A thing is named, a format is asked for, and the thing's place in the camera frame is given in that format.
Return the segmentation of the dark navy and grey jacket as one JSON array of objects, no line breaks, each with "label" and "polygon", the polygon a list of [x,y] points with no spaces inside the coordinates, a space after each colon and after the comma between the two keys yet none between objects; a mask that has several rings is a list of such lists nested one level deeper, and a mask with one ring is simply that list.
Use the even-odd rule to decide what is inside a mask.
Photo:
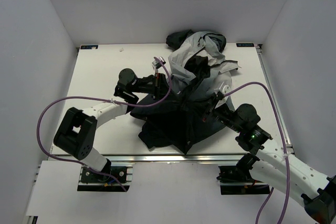
[{"label": "dark navy and grey jacket", "polygon": [[147,95],[130,114],[145,121],[138,137],[147,148],[173,145],[186,154],[194,144],[225,127],[203,115],[220,86],[232,86],[231,73],[239,65],[226,59],[226,37],[217,32],[179,31],[168,35],[166,44],[172,49],[168,57],[171,94],[158,105]]}]

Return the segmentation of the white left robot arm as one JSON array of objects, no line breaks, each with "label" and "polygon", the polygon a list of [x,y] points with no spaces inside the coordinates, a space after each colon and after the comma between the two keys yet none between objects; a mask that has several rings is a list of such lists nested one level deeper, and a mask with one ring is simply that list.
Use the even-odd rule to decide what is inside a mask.
[{"label": "white left robot arm", "polygon": [[170,90],[171,85],[163,73],[155,72],[154,75],[139,78],[133,70],[123,69],[119,73],[114,96],[124,101],[102,102],[84,110],[69,108],[56,132],[54,145],[93,169],[93,176],[104,182],[110,178],[111,162],[93,147],[96,130],[139,106],[136,93],[151,94],[160,101],[167,98]]}]

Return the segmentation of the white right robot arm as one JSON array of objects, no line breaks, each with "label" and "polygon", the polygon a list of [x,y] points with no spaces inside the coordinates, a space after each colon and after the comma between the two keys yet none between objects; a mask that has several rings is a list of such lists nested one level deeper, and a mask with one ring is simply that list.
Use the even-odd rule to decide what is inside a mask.
[{"label": "white right robot arm", "polygon": [[251,104],[242,104],[232,111],[224,98],[213,94],[206,102],[204,119],[214,117],[237,132],[235,138],[246,154],[237,163],[238,177],[252,178],[280,190],[302,205],[317,223],[331,223],[335,218],[335,177],[325,175],[287,153],[269,133],[258,126],[260,117]]}]

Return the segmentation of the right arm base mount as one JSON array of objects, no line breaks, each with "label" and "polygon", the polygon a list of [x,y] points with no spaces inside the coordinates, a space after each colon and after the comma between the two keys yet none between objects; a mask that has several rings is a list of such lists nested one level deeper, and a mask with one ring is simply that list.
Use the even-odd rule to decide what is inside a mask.
[{"label": "right arm base mount", "polygon": [[270,193],[269,185],[252,178],[250,171],[252,165],[259,158],[252,154],[245,154],[236,165],[220,166],[216,179],[220,184],[221,195],[267,195]]}]

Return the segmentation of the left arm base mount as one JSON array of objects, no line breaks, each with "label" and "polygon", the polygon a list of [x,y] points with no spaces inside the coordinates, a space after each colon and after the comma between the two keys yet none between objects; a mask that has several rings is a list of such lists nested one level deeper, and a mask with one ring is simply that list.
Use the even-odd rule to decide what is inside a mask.
[{"label": "left arm base mount", "polygon": [[111,166],[110,174],[122,184],[125,190],[114,178],[99,175],[90,171],[88,167],[83,166],[79,175],[77,191],[109,193],[127,192],[132,182],[133,167],[130,165]]}]

